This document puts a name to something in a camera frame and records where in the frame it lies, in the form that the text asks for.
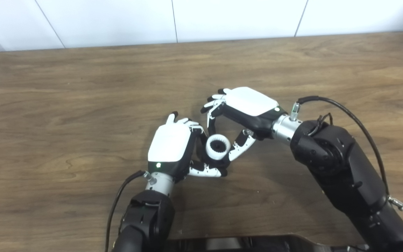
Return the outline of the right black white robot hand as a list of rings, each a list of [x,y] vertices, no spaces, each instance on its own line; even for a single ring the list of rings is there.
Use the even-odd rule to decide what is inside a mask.
[[[207,114],[208,133],[215,134],[215,121],[224,116],[244,127],[228,152],[229,161],[237,159],[256,140],[274,139],[275,123],[286,115],[279,103],[249,87],[222,88],[207,99],[200,109]]]

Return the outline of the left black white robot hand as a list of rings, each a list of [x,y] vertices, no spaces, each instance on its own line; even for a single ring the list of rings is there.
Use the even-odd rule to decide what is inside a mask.
[[[148,172],[170,176],[174,183],[187,176],[227,176],[231,148],[228,139],[208,135],[200,123],[177,117],[178,112],[173,111],[155,131],[147,154]]]

